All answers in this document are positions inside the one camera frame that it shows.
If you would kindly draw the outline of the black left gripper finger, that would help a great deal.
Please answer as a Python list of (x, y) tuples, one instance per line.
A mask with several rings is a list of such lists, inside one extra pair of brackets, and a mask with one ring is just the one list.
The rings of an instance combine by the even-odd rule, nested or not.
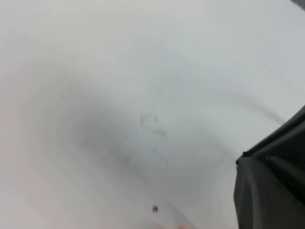
[(305, 227), (305, 109), (236, 161), (240, 229)]

